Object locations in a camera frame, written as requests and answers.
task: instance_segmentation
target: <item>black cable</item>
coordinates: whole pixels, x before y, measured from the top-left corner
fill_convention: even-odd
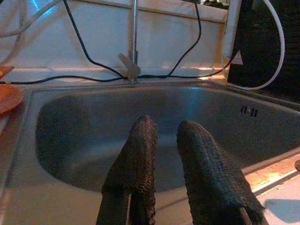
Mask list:
[[[117,70],[114,70],[113,68],[110,68],[110,67],[108,67],[108,66],[106,66],[106,65],[104,65],[104,64],[95,62],[94,60],[92,60],[92,59],[90,58],[90,56],[89,56],[89,54],[88,54],[88,52],[87,52],[87,50],[86,50],[86,48],[85,48],[85,45],[84,45],[84,43],[83,43],[83,40],[82,40],[82,38],[81,38],[81,36],[80,36],[80,33],[79,33],[79,31],[78,31],[78,28],[77,28],[77,25],[76,25],[76,23],[75,23],[75,20],[74,20],[74,18],[73,18],[73,16],[72,16],[72,13],[71,13],[71,10],[70,10],[69,5],[68,5],[68,3],[67,3],[67,0],[63,0],[63,1],[64,1],[64,3],[65,3],[65,7],[66,7],[66,10],[67,10],[67,13],[68,13],[68,15],[69,15],[69,17],[70,17],[70,20],[71,20],[71,22],[72,22],[72,25],[73,25],[73,28],[74,28],[74,30],[75,30],[75,32],[76,32],[76,35],[77,35],[77,37],[78,37],[78,40],[79,40],[79,42],[80,42],[80,45],[81,45],[81,47],[82,47],[82,49],[83,49],[83,52],[84,52],[86,58],[88,59],[88,61],[90,61],[91,63],[93,63],[93,64],[95,64],[95,65],[97,65],[97,66],[104,67],[104,68],[106,68],[106,69],[108,69],[108,70],[114,72],[114,73],[117,74],[119,77],[125,79],[125,77],[124,77],[120,72],[118,72]]]
[[[232,60],[233,60],[233,58],[231,58],[230,60],[229,60],[229,62],[224,66],[224,69],[226,69],[230,64],[231,64],[231,62],[232,62]],[[216,72],[214,72],[214,73],[212,73],[212,74],[207,74],[207,75],[202,75],[202,76],[171,76],[171,77],[176,77],[176,78],[186,78],[186,79],[188,79],[188,78],[201,78],[201,77],[208,77],[208,76],[213,76],[213,75],[216,75],[216,74],[218,74],[218,73],[221,73],[223,70],[221,69],[221,70],[218,70],[218,71],[216,71]]]
[[[167,75],[172,76],[172,73],[174,72],[174,70],[177,68],[177,66],[181,63],[181,61],[184,59],[184,57],[198,44],[198,42],[200,41],[201,38],[201,34],[202,34],[202,28],[201,28],[201,20],[200,20],[200,15],[199,15],[199,10],[198,10],[198,5],[195,2],[195,9],[196,9],[196,14],[197,14],[197,19],[198,19],[198,25],[199,25],[199,35],[197,40],[195,41],[195,43],[190,46],[190,48],[181,56],[181,58],[178,60],[178,62],[175,64],[175,66],[173,67],[173,69],[171,70],[171,72]]]
[[[45,79],[41,79],[41,80],[37,80],[37,81],[28,81],[28,82],[4,82],[4,81],[1,81],[0,84],[6,84],[6,83],[9,83],[9,84],[37,84],[37,83],[43,83],[43,82],[47,82],[47,81],[54,80],[54,79],[60,79],[60,78],[79,78],[79,79],[104,82],[104,83],[123,79],[121,77],[118,77],[118,78],[113,78],[113,79],[109,79],[109,80],[99,80],[99,79],[85,77],[85,76],[63,75],[63,76],[52,76],[52,77],[48,77]]]

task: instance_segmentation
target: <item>faucet handle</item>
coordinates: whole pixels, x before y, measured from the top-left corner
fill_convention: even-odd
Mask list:
[[[128,69],[128,80],[133,84],[137,82],[137,77],[141,74],[141,68],[124,54],[119,54],[119,59]]]

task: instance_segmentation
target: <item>orange plate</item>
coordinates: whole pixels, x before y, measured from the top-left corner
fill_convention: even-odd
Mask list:
[[[8,84],[0,84],[0,114],[15,108],[22,102],[23,93]]]

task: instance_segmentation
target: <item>metal pipe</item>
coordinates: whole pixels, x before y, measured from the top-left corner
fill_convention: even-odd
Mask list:
[[[132,7],[131,7],[131,49],[130,49],[130,59],[137,64],[137,25],[138,25],[138,0],[132,0]]]

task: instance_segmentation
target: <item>white tile wall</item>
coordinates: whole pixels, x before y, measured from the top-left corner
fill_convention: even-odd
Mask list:
[[[0,5],[0,32],[17,28],[18,2],[19,0],[4,0]],[[28,0],[27,18],[48,2],[49,0]],[[95,3],[68,2],[91,58],[114,68],[123,67],[118,54],[127,54],[129,50],[130,11]],[[155,2],[166,4],[164,0]],[[172,3],[172,7],[178,4],[178,12],[187,10],[189,4],[182,4],[179,0],[169,0],[167,3]],[[223,24],[202,21],[201,41],[180,67],[211,67],[218,64],[222,31]],[[196,20],[140,11],[139,65],[144,69],[172,67],[193,44],[197,34]],[[0,60],[8,54],[14,39],[15,37],[0,39]],[[63,2],[58,3],[25,32],[17,54],[8,63],[16,68],[95,67],[86,60],[82,52]]]

